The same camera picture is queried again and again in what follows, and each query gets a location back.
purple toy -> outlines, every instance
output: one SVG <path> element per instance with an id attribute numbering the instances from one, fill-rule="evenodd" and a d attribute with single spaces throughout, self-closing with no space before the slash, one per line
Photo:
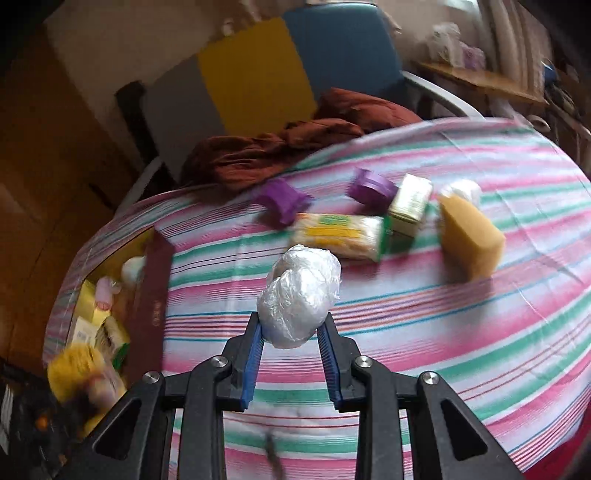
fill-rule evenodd
<path id="1" fill-rule="evenodd" d="M 398 187 L 388 179 L 371 170 L 358 168 L 357 176 L 347 189 L 347 195 L 359 203 L 385 212 L 397 191 Z"/>
<path id="2" fill-rule="evenodd" d="M 282 225 L 290 225 L 296 219 L 296 213 L 306 210 L 312 200 L 314 197 L 296 190 L 285 180 L 273 179 L 263 185 L 255 201 L 277 212 Z"/>

blue gripper pad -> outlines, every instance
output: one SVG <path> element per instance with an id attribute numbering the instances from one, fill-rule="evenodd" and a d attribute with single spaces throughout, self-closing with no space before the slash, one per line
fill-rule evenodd
<path id="1" fill-rule="evenodd" d="M 257 324 L 255 333 L 252 338 L 251 348 L 248 352 L 248 359 L 246 360 L 246 367 L 244 368 L 244 375 L 242 377 L 242 395 L 240 403 L 242 408 L 246 410 L 248 404 L 255 395 L 256 376 L 258 375 L 259 365 L 261 364 L 262 347 L 265 341 L 262 337 L 261 324 Z"/>
<path id="2" fill-rule="evenodd" d="M 324 377 L 326 378 L 326 388 L 329 391 L 329 398 L 338 410 L 343 401 L 343 396 L 340 392 L 340 373 L 326 323 L 323 323 L 318 328 L 318 347 L 322 358 L 322 367 L 324 369 Z"/>

white package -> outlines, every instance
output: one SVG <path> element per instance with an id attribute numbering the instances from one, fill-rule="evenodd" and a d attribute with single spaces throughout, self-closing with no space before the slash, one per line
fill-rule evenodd
<path id="1" fill-rule="evenodd" d="M 459 197 L 467 200 L 476 208 L 480 206 L 480 196 L 482 189 L 473 180 L 461 179 L 451 182 L 445 185 L 440 192 L 444 197 L 450 197 L 452 195 L 458 195 Z"/>
<path id="2" fill-rule="evenodd" d="M 447 63 L 454 68 L 464 67 L 464 51 L 460 42 L 460 29 L 455 23 L 433 25 L 427 42 L 431 61 Z"/>
<path id="3" fill-rule="evenodd" d="M 275 262 L 256 301 L 263 337 L 274 347 L 308 341 L 339 299 L 340 263 L 328 250 L 291 247 Z"/>

box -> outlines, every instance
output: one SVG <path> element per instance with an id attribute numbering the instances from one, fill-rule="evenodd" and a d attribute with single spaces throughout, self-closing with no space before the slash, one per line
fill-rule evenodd
<path id="1" fill-rule="evenodd" d="M 430 180 L 407 173 L 388 208 L 391 229 L 415 237 L 421 228 L 432 191 Z"/>
<path id="2" fill-rule="evenodd" d="M 154 228 L 148 228 L 117 249 L 85 279 L 74 307 L 67 344 L 84 342 L 96 346 L 120 370 L 128 384 L 147 371 L 162 370 L 164 323 L 168 282 L 174 246 Z M 135 287 L 121 279 L 123 264 L 132 257 L 145 257 Z M 96 285 L 110 277 L 121 284 L 110 310 L 96 308 Z"/>

table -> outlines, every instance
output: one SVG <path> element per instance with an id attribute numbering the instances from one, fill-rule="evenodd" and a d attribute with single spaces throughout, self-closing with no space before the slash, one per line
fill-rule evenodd
<path id="1" fill-rule="evenodd" d="M 468 69 L 455 69 L 450 65 L 441 63 L 417 63 L 422 72 L 430 75 L 439 75 L 451 80 L 481 95 L 496 96 L 507 100 L 526 103 L 528 105 L 547 106 L 543 97 L 524 91 L 520 85 L 507 77 L 486 70 L 476 72 Z"/>
<path id="2" fill-rule="evenodd" d="M 341 334 L 393 371 L 435 370 L 525 470 L 568 439 L 591 397 L 591 184 L 553 143 L 508 119 L 440 119 L 319 151 L 283 174 L 313 195 L 313 212 L 356 213 L 345 195 L 355 168 L 435 191 L 461 177 L 483 189 L 482 210 L 506 235 L 489 280 L 461 283 L 437 238 L 437 202 L 410 250 L 391 243 L 380 264 L 343 261 L 332 313 Z M 166 373 L 192 369 L 244 330 L 265 276 L 289 244 L 251 192 L 217 187 L 147 199 L 78 253 L 47 325 L 44 359 L 66 340 L 84 276 L 147 225 L 175 246 L 164 341 Z M 405 470 L 408 426 L 402 415 Z M 171 455 L 176 474 L 178 428 Z M 353 478 L 358 417 L 328 398 L 317 342 L 265 346 L 254 401 L 225 415 L 228 478 L 271 478 L 263 446 L 274 432 L 290 479 Z"/>

